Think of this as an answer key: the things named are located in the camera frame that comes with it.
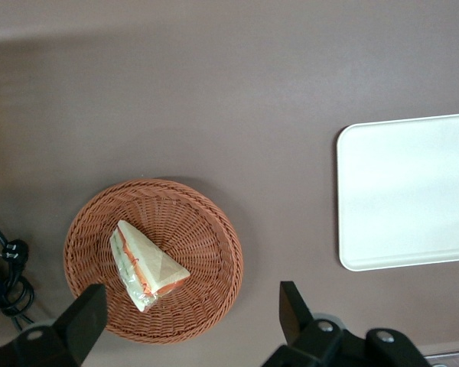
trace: round wicker basket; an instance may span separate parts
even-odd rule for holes
[[[121,282],[109,245],[124,219],[190,271],[184,285],[140,313]],[[63,254],[75,297],[104,283],[106,329],[140,343],[176,343],[214,326],[233,305],[243,257],[230,221],[197,191],[167,180],[131,180],[97,194],[77,214]]]

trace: bread slice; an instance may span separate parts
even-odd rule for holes
[[[147,296],[161,297],[182,285],[190,276],[186,268],[125,220],[119,220],[117,230],[122,250],[133,265]]]

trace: white plastic tray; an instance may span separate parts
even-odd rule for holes
[[[337,169],[345,268],[459,260],[459,115],[349,126]]]

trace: plastic wrap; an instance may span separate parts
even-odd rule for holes
[[[122,243],[119,243],[119,237],[115,234],[110,238],[110,247],[114,260],[116,261],[119,277],[122,283],[124,283],[125,289],[132,299],[132,302],[141,312],[148,311],[150,307],[155,304],[158,297],[156,295],[147,295],[144,292],[138,275],[136,275],[135,267],[129,260],[127,254],[122,250]]]
[[[119,221],[110,245],[119,277],[141,312],[148,311],[190,276],[187,269],[126,221]]]

